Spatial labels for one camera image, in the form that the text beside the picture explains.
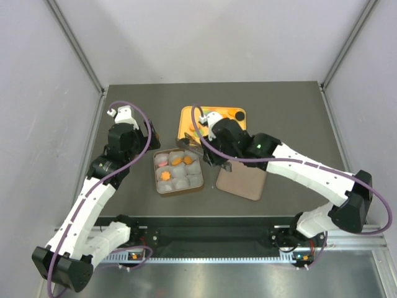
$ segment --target green object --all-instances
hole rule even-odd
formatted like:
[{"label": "green object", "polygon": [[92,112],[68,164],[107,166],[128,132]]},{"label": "green object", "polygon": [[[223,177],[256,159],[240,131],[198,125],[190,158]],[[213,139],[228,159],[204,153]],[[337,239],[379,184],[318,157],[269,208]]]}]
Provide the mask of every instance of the green object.
[{"label": "green object", "polygon": [[[203,134],[204,134],[204,130],[200,129],[200,133],[201,133],[201,135],[203,135]],[[194,132],[193,135],[194,135],[196,138],[199,137],[199,135],[197,134],[197,132]]]}]

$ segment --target orange object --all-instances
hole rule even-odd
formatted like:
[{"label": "orange object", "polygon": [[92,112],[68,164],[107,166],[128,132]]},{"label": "orange object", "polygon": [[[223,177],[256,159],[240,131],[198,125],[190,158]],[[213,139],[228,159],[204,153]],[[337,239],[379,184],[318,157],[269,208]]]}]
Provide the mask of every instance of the orange object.
[{"label": "orange object", "polygon": [[196,130],[194,129],[193,123],[191,123],[191,124],[189,125],[189,129],[190,129],[191,132],[195,132],[195,131],[196,131]]},{"label": "orange object", "polygon": [[171,179],[171,173],[169,171],[164,171],[161,173],[161,180],[168,181]]},{"label": "orange object", "polygon": [[228,110],[228,114],[230,116],[232,116],[233,118],[234,118],[234,115],[236,115],[237,112],[238,112],[238,110],[236,110],[236,109],[229,109]]},{"label": "orange object", "polygon": [[[247,114],[240,107],[202,107],[202,109],[205,115],[207,115],[209,112],[218,112],[222,115],[222,117],[224,118],[228,117],[230,119],[235,119],[236,113],[240,111],[243,112],[245,116]],[[195,110],[194,115],[198,129],[200,129],[201,134],[204,136],[208,135],[208,127],[202,126],[199,122],[200,112],[198,109]],[[242,121],[239,121],[238,124],[243,130],[247,129],[246,118]],[[181,110],[181,118],[179,120],[179,128],[178,128],[178,138],[185,138],[186,137],[185,133],[188,133],[189,135],[193,136],[195,141],[197,142],[200,141],[199,136],[195,133],[193,127],[191,106],[184,107]]]},{"label": "orange object", "polygon": [[187,165],[191,165],[193,163],[193,158],[191,158],[190,156],[185,156],[184,163]]},{"label": "orange object", "polygon": [[172,161],[172,165],[173,166],[177,166],[177,165],[179,165],[180,163],[182,162],[182,157],[177,157],[177,158],[175,158],[173,161]]}]

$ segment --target orange candy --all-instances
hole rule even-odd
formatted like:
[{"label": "orange candy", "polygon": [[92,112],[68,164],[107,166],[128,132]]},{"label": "orange candy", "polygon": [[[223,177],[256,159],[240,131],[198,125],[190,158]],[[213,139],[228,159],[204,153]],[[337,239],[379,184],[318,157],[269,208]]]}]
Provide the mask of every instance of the orange candy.
[{"label": "orange candy", "polygon": [[171,179],[171,173],[169,171],[164,171],[161,173],[161,180],[168,181]]},{"label": "orange candy", "polygon": [[190,156],[185,156],[184,163],[187,165],[191,165],[193,163],[193,159]]},{"label": "orange candy", "polygon": [[177,158],[175,158],[173,161],[172,161],[172,165],[173,166],[177,166],[177,165],[179,165],[180,163],[182,162],[182,157],[177,157]]}]

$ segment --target metal floor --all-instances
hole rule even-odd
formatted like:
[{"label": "metal floor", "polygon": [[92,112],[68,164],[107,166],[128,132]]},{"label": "metal floor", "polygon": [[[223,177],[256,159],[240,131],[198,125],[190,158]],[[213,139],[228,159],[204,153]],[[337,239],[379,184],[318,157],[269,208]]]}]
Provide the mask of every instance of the metal floor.
[{"label": "metal floor", "polygon": [[309,271],[291,268],[281,264],[147,264],[130,273],[106,268],[95,273],[81,293],[69,291],[64,297],[386,297],[370,252],[329,251]]}]

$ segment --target plastic container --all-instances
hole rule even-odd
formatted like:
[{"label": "plastic container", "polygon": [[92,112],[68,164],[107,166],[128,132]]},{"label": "plastic container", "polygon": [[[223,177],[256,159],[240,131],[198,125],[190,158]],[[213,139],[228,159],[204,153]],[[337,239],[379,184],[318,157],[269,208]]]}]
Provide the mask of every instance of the plastic container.
[{"label": "plastic container", "polygon": [[[182,161],[182,163],[177,166],[171,166],[172,160],[176,157],[181,157],[183,160],[185,156],[190,156],[194,162],[191,165],[186,165]],[[166,160],[167,157],[169,165],[159,167],[158,164]],[[153,155],[153,165],[157,192],[164,197],[201,191],[204,188],[204,178],[200,160],[195,153],[189,151],[185,152],[179,148],[159,151]],[[161,180],[161,173],[164,171],[169,171],[171,173],[170,180]]]}]

